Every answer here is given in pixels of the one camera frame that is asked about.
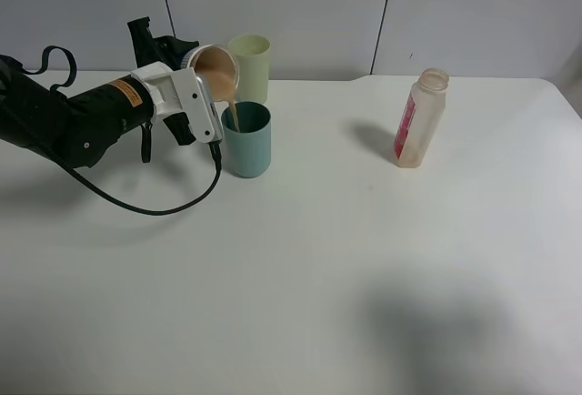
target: pale green cup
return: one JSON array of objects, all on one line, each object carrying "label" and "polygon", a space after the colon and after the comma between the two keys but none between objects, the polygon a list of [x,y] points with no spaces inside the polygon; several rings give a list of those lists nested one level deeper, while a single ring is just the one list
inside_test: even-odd
[{"label": "pale green cup", "polygon": [[266,102],[270,49],[269,41],[260,35],[240,35],[228,42],[228,50],[238,62],[240,77],[236,95],[239,101]]}]

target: brown liquid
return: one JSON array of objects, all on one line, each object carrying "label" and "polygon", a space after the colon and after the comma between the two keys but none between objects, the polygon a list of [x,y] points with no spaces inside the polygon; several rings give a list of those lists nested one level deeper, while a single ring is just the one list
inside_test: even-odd
[{"label": "brown liquid", "polygon": [[212,95],[213,101],[226,101],[228,103],[233,120],[235,121],[235,129],[240,132],[238,114],[235,106],[236,85],[233,79],[224,72],[210,66],[200,66],[196,69],[196,72],[205,76],[206,82],[210,86],[210,95]]}]

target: gray wall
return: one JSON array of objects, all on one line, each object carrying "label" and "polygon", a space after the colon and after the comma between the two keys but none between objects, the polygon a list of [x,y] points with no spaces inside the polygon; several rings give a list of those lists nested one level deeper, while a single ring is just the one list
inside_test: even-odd
[{"label": "gray wall", "polygon": [[582,77],[581,0],[389,0],[374,73]]},{"label": "gray wall", "polygon": [[[0,53],[40,64],[50,44],[85,70],[135,66],[125,23],[155,35],[224,44],[257,32],[273,41],[273,78],[353,79],[371,71],[385,0],[3,0]],[[442,66],[462,76],[532,76],[576,101],[582,78],[579,0],[389,0],[375,74]],[[52,67],[65,68],[56,56]]]},{"label": "gray wall", "polygon": [[[144,15],[152,32],[171,34],[164,0],[2,0],[0,54],[38,68],[45,46],[64,46],[84,70],[135,68],[126,23]],[[51,56],[52,67],[66,68],[64,56]]]},{"label": "gray wall", "polygon": [[244,33],[272,43],[272,77],[369,75],[384,0],[168,0],[178,37],[225,44]]},{"label": "gray wall", "polygon": [[[256,32],[273,42],[273,77],[353,79],[368,75],[384,0],[168,0],[178,38],[224,44]],[[0,53],[39,67],[48,45],[71,49],[79,67],[135,67],[125,23],[149,15],[171,34],[165,0],[3,0]],[[67,67],[56,58],[52,67]]]}]

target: teal plastic cup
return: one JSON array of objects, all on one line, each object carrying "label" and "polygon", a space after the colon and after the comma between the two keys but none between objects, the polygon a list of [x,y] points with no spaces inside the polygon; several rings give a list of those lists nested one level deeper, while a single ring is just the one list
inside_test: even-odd
[{"label": "teal plastic cup", "polygon": [[271,113],[262,104],[236,103],[240,133],[227,108],[221,117],[228,150],[228,164],[243,178],[262,175],[271,164]]}]

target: red label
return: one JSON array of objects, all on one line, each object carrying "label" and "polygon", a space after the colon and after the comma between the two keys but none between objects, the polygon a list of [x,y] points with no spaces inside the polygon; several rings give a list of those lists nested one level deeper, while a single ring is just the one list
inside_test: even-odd
[{"label": "red label", "polygon": [[408,137],[408,129],[410,128],[410,124],[412,124],[412,118],[415,116],[415,110],[415,100],[412,98],[412,94],[410,94],[408,102],[406,102],[404,115],[402,115],[402,120],[400,121],[400,127],[398,128],[396,138],[394,139],[394,152],[396,152],[397,158],[400,158],[402,149],[404,149],[404,144]]}]

